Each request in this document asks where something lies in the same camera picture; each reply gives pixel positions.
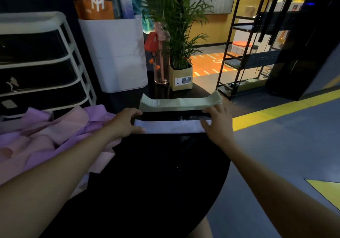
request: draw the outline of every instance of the forearm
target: forearm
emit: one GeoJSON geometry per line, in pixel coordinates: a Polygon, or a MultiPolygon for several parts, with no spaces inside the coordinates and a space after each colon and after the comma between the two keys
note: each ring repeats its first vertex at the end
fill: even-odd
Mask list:
{"type": "Polygon", "coordinates": [[[237,146],[225,144],[221,148],[282,237],[340,236],[340,217],[334,212],[248,157],[237,146]]]}
{"type": "Polygon", "coordinates": [[[117,135],[102,128],[73,148],[0,187],[0,237],[38,237],[103,148],[117,135]]]}

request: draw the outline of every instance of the left hand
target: left hand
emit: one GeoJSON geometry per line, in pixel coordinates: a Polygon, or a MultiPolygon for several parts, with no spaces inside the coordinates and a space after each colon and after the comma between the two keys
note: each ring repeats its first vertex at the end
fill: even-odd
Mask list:
{"type": "Polygon", "coordinates": [[[115,138],[124,138],[132,133],[145,133],[146,130],[144,128],[131,125],[131,118],[142,114],[143,112],[137,108],[125,108],[109,121],[105,127],[110,128],[116,134],[115,138]]]}

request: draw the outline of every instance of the round table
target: round table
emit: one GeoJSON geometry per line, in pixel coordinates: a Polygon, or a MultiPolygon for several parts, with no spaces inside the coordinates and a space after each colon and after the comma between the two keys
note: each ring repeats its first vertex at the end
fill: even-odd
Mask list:
{"type": "MultiPolygon", "coordinates": [[[[143,93],[151,98],[209,95],[195,84],[192,90],[172,92],[150,77],[143,89],[103,94],[110,99],[105,106],[115,113],[138,107],[143,93]]],[[[150,113],[146,120],[193,119],[198,114],[203,113],[150,113]]],[[[91,173],[88,189],[65,204],[42,237],[75,232],[77,221],[83,226],[77,235],[186,237],[215,202],[230,165],[204,133],[130,135],[114,151],[104,170],[91,173]]]]}

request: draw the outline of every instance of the label on plant pot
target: label on plant pot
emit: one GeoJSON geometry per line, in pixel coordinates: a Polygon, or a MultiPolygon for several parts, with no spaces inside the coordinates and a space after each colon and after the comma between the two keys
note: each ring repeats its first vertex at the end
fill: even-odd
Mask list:
{"type": "Polygon", "coordinates": [[[181,78],[175,78],[175,86],[184,85],[191,83],[192,76],[186,76],[181,78]]]}

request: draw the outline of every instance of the white container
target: white container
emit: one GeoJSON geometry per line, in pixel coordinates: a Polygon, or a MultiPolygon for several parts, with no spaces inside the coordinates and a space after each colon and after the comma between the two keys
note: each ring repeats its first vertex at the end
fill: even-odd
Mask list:
{"type": "Polygon", "coordinates": [[[148,84],[141,16],[135,19],[79,20],[103,92],[148,84]]]}

